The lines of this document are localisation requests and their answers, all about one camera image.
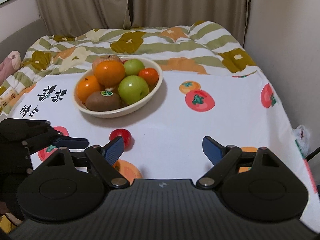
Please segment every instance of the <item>fruit bowl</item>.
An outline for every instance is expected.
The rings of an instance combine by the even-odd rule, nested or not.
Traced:
[[[148,103],[161,86],[161,83],[163,80],[162,69],[154,61],[152,61],[150,59],[143,58],[143,57],[139,57],[139,56],[121,57],[121,60],[125,61],[125,60],[129,60],[129,59],[134,59],[134,58],[141,60],[146,68],[153,68],[159,74],[158,83],[156,84],[154,89],[147,96],[145,96],[144,98],[142,98],[141,100],[139,100],[138,102],[136,102],[132,105],[125,106],[123,108],[119,108],[119,109],[112,110],[112,111],[98,112],[98,111],[88,110],[87,107],[79,100],[79,98],[77,96],[77,86],[82,79],[84,79],[87,76],[93,75],[93,72],[90,69],[84,73],[84,75],[79,79],[79,81],[77,82],[77,84],[75,85],[75,87],[73,89],[73,102],[74,102],[75,106],[81,112],[83,112],[85,114],[89,114],[89,115],[92,115],[95,117],[100,117],[100,118],[114,118],[114,117],[120,117],[120,116],[123,116],[126,114],[130,114],[130,113],[138,110],[139,108],[143,107],[146,103]]]

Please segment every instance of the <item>red tomato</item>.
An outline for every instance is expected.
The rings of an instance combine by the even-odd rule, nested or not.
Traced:
[[[69,136],[69,133],[66,128],[62,126],[55,126],[54,129],[56,131],[62,132],[63,135]],[[44,161],[46,158],[48,158],[51,154],[53,154],[57,148],[55,146],[50,145],[49,147],[42,149],[38,151],[38,156],[41,161]]]
[[[268,83],[261,91],[261,103],[265,108],[269,108],[270,106],[274,106],[276,102],[272,88]]]
[[[112,141],[117,136],[122,136],[124,140],[124,148],[127,148],[131,142],[131,133],[126,129],[116,129],[110,133],[109,140]]]
[[[213,98],[201,89],[191,90],[186,94],[185,101],[187,106],[198,112],[206,112],[215,106]]]

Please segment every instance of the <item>curtain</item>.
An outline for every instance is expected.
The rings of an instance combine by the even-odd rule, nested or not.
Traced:
[[[132,27],[172,27],[212,21],[225,27],[241,45],[247,0],[129,0]]]
[[[98,28],[125,29],[128,0],[36,0],[50,35],[80,36]]]

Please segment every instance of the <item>wall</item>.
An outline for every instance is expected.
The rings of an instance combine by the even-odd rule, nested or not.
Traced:
[[[245,42],[292,126],[311,131],[312,151],[320,146],[319,7],[320,0],[251,0]]]
[[[0,41],[37,19],[36,0],[10,0],[0,5]]]

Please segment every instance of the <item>ribbed black surface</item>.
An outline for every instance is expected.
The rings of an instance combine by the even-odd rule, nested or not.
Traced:
[[[191,180],[139,179],[127,189],[111,191],[104,203],[84,218],[59,225],[27,220],[10,237],[14,240],[310,240],[315,235],[299,220],[261,224],[237,217],[220,203],[213,191],[198,190]]]

